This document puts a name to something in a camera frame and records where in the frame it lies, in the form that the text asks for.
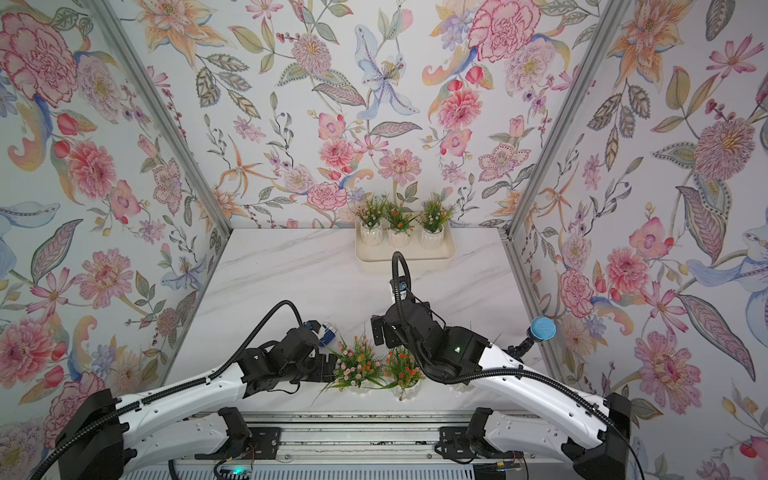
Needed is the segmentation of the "potted plant red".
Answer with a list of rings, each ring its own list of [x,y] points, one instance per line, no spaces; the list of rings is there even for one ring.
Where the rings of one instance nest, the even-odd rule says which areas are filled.
[[[399,401],[413,398],[425,375],[417,365],[414,355],[403,346],[395,347],[385,358],[385,388],[391,390]]]

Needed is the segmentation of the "potted plant pink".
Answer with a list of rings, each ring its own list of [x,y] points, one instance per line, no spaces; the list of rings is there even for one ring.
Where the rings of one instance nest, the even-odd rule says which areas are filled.
[[[356,336],[351,342],[341,339],[329,353],[333,369],[326,390],[362,391],[386,386],[384,358],[376,355],[366,335]]]

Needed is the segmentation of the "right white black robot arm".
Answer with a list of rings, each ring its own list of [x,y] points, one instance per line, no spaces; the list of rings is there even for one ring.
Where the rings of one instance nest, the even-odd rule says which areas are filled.
[[[570,465],[583,479],[625,479],[640,464],[630,441],[633,408],[628,398],[576,390],[522,362],[532,345],[553,338],[550,319],[535,319],[521,344],[502,349],[472,330],[446,325],[413,293],[399,251],[391,258],[390,287],[392,306],[371,319],[375,344],[404,348],[418,371],[435,383],[485,389],[532,415],[516,420],[477,408],[464,431],[472,456],[541,455]]]

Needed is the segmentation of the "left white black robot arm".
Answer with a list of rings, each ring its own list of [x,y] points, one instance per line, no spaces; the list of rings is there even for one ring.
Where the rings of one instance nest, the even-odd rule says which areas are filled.
[[[316,320],[299,320],[279,341],[250,345],[276,312],[269,310],[210,372],[158,390],[116,397],[105,389],[88,396],[32,478],[56,467],[62,479],[119,479],[183,456],[228,459],[243,452],[252,433],[237,402],[274,393],[283,382],[300,386],[332,378],[334,362],[320,351],[323,326]]]

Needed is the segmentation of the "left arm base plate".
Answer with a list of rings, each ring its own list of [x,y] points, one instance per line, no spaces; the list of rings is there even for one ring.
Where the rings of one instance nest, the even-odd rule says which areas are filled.
[[[194,455],[195,460],[224,460],[246,458],[250,460],[275,460],[280,445],[282,429],[279,427],[249,427],[241,412],[235,407],[224,407],[208,419],[214,420],[214,435],[222,434],[217,448],[205,447]]]

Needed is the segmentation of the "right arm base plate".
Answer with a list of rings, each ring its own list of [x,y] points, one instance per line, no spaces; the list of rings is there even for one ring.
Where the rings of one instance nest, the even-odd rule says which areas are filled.
[[[523,453],[513,450],[500,450],[486,439],[489,428],[486,426],[493,413],[490,408],[477,408],[467,426],[441,427],[439,439],[434,451],[445,460],[457,463],[471,463],[475,459],[520,460]]]

